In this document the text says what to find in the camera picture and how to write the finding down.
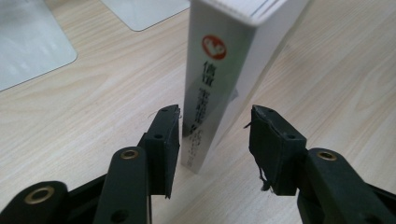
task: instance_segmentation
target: white object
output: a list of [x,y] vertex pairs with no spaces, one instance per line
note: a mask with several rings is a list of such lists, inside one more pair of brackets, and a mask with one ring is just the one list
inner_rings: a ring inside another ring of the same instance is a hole
[[188,0],[102,0],[129,28],[142,31],[190,6]]
[[0,91],[76,58],[42,0],[0,0]]
[[308,1],[191,1],[182,164],[199,172]]

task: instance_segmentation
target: brass screw insert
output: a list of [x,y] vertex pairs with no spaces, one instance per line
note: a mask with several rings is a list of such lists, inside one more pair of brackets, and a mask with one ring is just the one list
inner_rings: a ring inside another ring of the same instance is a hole
[[51,186],[35,189],[26,196],[24,201],[27,204],[42,203],[50,198],[54,192],[55,189]]
[[136,151],[136,150],[133,150],[133,149],[132,150],[123,151],[121,153],[121,155],[120,155],[120,157],[122,159],[124,159],[124,160],[132,160],[132,159],[134,159],[134,158],[136,158],[138,156],[139,156],[139,152]]
[[336,161],[337,157],[332,154],[331,152],[327,152],[327,151],[320,151],[318,152],[318,157],[322,158],[325,161]]

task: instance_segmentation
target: wooden table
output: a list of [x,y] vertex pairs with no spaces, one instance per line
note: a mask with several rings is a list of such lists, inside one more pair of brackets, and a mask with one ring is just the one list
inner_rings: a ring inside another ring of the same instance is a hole
[[[158,109],[183,106],[189,11],[143,32],[98,0],[52,0],[75,62],[0,92],[0,208],[22,189],[74,189],[135,146]],[[396,193],[396,2],[316,0],[250,105],[272,107],[308,139]],[[261,192],[246,108],[205,172],[177,166],[154,223],[299,223],[296,197]]]

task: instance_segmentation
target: red logo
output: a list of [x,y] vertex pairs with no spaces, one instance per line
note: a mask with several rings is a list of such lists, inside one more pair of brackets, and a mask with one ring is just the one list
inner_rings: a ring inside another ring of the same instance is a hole
[[212,59],[221,60],[225,58],[227,49],[222,40],[214,35],[207,35],[202,39],[202,47],[207,56]]

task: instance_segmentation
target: tabletop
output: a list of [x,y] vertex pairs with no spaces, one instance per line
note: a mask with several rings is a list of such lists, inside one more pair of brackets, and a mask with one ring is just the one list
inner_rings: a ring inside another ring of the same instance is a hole
[[[188,10],[134,32],[99,0],[46,2],[78,58],[0,91],[0,209],[34,183],[70,190],[105,174],[157,110],[183,106]],[[205,170],[178,164],[172,198],[153,197],[153,223],[301,223],[296,197],[261,191],[243,129],[251,105],[396,193],[395,36],[393,0],[315,0]]]

